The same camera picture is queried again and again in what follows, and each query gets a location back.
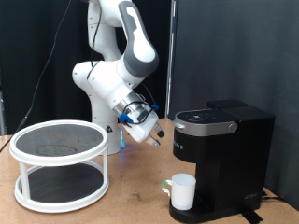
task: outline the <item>round stand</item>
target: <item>round stand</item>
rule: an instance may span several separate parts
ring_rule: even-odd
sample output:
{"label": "round stand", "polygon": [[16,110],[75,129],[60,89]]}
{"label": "round stand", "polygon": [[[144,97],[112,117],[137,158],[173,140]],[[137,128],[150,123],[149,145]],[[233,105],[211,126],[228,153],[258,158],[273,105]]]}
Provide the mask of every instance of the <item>round stand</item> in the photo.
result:
{"label": "round stand", "polygon": [[[22,206],[44,213],[77,210],[107,191],[107,133],[78,120],[39,123],[16,133],[9,151],[21,176],[15,197]],[[89,161],[103,154],[103,167]],[[27,169],[26,164],[34,166]]]}

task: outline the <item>white cup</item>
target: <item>white cup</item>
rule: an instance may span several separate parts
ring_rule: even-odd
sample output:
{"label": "white cup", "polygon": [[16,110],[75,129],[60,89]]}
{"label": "white cup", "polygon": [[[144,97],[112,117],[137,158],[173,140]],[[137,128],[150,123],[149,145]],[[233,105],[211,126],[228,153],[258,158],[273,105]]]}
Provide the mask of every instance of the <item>white cup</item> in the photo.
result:
{"label": "white cup", "polygon": [[162,191],[170,192],[165,186],[169,184],[171,189],[171,204],[178,210],[189,210],[193,207],[196,179],[192,175],[176,174],[172,180],[165,180],[162,183]]}

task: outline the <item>coffee maker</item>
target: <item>coffee maker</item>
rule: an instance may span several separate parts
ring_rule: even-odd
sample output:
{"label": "coffee maker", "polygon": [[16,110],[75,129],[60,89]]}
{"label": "coffee maker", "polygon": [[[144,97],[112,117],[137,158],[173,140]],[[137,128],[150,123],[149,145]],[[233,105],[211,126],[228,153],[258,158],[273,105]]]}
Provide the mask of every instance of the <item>coffee maker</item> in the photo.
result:
{"label": "coffee maker", "polygon": [[200,223],[260,208],[275,117],[237,101],[179,112],[173,120],[174,155],[196,163],[193,207],[169,213]]}

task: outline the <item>black backdrop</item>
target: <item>black backdrop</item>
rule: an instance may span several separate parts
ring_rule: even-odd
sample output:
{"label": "black backdrop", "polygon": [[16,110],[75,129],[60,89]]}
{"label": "black backdrop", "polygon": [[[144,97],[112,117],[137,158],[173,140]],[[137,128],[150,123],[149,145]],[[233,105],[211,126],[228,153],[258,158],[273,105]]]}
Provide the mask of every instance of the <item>black backdrop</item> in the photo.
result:
{"label": "black backdrop", "polygon": [[[164,116],[168,37],[171,1],[135,0],[149,39],[160,56],[158,69],[143,82]],[[29,109],[39,75],[50,55],[54,35],[68,0],[1,1],[0,3],[0,75],[5,100],[8,133],[14,133]],[[26,126],[53,119],[91,121],[90,101],[72,79],[77,63],[89,61],[91,49],[87,33],[88,4],[72,0],[58,34],[49,67],[40,82],[35,106]],[[119,47],[126,40],[117,29]],[[137,93],[151,99],[140,86]]]}
{"label": "black backdrop", "polygon": [[274,114],[265,186],[299,209],[299,1],[177,5],[169,118],[225,99]]}

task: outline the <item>tabletop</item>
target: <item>tabletop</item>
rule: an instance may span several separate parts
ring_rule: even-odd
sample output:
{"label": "tabletop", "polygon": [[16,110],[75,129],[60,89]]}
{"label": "tabletop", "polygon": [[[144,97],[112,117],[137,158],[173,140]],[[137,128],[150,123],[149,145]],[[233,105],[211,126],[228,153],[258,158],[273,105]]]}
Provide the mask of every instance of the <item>tabletop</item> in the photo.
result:
{"label": "tabletop", "polygon": [[[161,183],[177,173],[195,175],[195,164],[180,161],[173,155],[174,126],[169,119],[159,119],[165,137],[154,148],[138,144],[124,131],[125,148],[108,157],[110,186],[96,203],[77,211],[43,214],[29,211],[14,198],[15,182],[20,176],[19,163],[9,154],[8,146],[0,154],[0,223],[178,223],[168,212],[169,198]],[[9,136],[0,137],[2,146]],[[102,156],[93,161],[102,164]],[[264,189],[268,196],[275,196]],[[299,212],[280,201],[262,202],[256,213],[263,224],[299,223]],[[241,215],[225,217],[211,224],[249,224]]]}

